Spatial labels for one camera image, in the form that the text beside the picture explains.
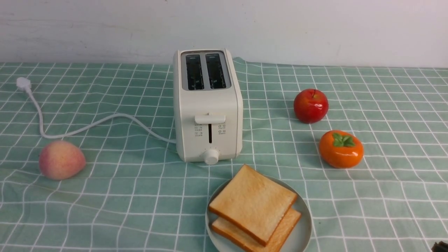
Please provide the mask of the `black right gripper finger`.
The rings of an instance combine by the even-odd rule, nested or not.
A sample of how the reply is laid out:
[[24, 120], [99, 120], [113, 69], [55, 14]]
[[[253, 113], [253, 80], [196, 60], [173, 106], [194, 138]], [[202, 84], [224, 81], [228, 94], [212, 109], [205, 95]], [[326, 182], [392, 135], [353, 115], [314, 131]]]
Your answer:
[[443, 241], [434, 243], [432, 252], [448, 252], [448, 243]]

